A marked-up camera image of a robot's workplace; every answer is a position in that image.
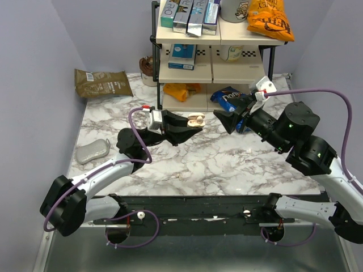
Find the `beige earbud charging case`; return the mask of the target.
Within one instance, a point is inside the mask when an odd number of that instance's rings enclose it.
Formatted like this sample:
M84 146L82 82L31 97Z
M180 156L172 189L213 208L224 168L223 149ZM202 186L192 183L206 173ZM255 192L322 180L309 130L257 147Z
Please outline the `beige earbud charging case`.
M203 128L205 126L205 115L203 113L190 113L187 117L187 126L188 127L198 127Z

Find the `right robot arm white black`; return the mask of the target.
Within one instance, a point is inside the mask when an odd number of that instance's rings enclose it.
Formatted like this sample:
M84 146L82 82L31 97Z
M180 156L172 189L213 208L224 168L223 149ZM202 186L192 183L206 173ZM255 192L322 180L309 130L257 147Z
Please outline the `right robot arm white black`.
M232 112L215 110L225 130L231 134L238 123L269 143L286 162L304 176L318 182L333 197L333 202L310 202L271 193L261 207L268 222L276 219L302 219L333 229L341 238L362 243L362 186L351 181L343 170L343 160L331 145L313 135L320 118L303 102L288 104L279 118L263 108L254 109L256 100L247 95L232 100Z

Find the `blue Doritos chip bag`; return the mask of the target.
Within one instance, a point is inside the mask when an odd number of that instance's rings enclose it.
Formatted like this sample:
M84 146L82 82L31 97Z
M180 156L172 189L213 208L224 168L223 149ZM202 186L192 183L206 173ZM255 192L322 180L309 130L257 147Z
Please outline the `blue Doritos chip bag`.
M210 97L211 102L217 103L222 109L213 111L213 114L219 119L225 130L231 134L234 130L239 134L252 132L246 126L245 120L242 118L239 122L234 123L235 128L232 129L233 114L230 112L238 111L241 113L242 109L245 111L248 109L248 104L251 102L249 96L237 91L231 86L225 87L212 94Z

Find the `small orange snack bag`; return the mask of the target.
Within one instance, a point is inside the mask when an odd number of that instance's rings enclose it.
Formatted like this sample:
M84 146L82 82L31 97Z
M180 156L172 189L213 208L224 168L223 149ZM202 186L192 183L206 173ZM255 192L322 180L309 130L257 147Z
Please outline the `small orange snack bag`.
M164 94L185 102L189 97L201 92L199 83L166 83L163 87Z

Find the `white green cup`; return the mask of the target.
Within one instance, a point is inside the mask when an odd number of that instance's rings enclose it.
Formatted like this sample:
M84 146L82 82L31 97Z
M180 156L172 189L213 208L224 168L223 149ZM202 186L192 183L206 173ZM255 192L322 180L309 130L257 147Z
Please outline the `white green cup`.
M221 45L220 57L226 62L234 62L241 57L243 47L243 45Z

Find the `white cup brown contents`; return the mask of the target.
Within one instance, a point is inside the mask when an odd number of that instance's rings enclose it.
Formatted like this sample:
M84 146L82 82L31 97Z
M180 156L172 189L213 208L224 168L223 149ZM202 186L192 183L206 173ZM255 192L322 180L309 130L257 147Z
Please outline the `white cup brown contents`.
M157 83L153 81L153 57L147 56L139 60L141 79L144 85L156 87Z

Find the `blue box middle shelf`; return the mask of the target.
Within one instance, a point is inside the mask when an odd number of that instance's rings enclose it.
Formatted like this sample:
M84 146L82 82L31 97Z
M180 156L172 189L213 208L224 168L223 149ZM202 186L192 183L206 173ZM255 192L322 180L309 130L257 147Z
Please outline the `blue box middle shelf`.
M169 69L194 70L197 45L172 44L168 58Z

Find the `brown coffee bag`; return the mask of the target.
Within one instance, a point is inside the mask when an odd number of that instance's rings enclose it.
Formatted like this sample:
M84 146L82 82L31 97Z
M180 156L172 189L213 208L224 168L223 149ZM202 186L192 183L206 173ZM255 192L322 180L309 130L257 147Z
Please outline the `brown coffee bag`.
M74 70L75 91L81 98L92 99L101 96L131 96L133 92L125 71L88 72Z

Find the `blue white toothpaste box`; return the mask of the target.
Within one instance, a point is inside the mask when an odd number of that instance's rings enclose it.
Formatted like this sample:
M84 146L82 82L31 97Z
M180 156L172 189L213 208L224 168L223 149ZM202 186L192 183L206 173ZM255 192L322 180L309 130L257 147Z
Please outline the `blue white toothpaste box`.
M204 21L202 23L203 35L215 35L217 33L219 13L220 0L208 0Z

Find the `silver toothpaste box left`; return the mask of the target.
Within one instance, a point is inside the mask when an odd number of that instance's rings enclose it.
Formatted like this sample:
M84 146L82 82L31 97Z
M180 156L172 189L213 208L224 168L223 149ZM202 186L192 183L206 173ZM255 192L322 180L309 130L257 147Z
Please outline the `silver toothpaste box left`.
M189 17L193 7L193 0L181 0L173 20L172 29L177 33L187 33Z

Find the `teal toothpaste box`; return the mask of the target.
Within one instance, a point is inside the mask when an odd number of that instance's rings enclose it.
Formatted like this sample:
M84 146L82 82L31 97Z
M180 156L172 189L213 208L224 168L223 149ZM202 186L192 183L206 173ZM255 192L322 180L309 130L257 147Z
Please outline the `teal toothpaste box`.
M180 0L167 0L161 13L162 27L172 28L175 15L178 11Z

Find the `orange chip bag top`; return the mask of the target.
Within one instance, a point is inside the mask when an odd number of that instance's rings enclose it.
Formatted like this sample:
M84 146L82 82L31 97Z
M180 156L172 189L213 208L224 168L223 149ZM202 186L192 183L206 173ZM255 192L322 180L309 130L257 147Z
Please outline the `orange chip bag top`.
M247 21L248 31L283 42L295 41L283 0L251 1Z

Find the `white mug with cartoon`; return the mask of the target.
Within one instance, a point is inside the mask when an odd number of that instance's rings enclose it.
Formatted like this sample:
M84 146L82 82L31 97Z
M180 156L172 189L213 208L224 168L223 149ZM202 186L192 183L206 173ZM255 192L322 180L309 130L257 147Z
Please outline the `white mug with cartoon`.
M240 23L247 19L249 0L223 0L221 1L220 16L224 21Z

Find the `beige shelf rack black frame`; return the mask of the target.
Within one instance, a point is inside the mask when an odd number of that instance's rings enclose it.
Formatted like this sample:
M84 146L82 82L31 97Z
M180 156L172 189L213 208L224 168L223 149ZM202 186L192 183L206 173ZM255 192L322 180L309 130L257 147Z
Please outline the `beige shelf rack black frame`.
M210 102L212 92L223 86L234 86L245 90L248 84L260 76L273 76L275 50L284 42L271 39L247 30L247 23L234 24L220 19L217 33L200 38L175 33L162 27L158 21L166 1L151 3L153 44L153 81L162 83L200 83L202 92L186 102L178 102L171 96L162 96L157 87L158 109L171 111L213 111L218 107ZM196 67L193 71L168 68L168 57L172 44L196 44ZM235 62L223 61L220 57L222 45L241 45L243 52Z

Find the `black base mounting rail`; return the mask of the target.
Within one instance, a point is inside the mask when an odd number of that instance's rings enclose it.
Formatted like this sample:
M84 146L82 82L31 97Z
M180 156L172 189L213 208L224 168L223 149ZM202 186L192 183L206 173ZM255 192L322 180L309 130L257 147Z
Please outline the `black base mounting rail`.
M255 235L262 223L280 223L272 195L135 196L110 194L81 201L67 212L60 232L69 236L82 223L128 224L137 236L153 230L168 236Z

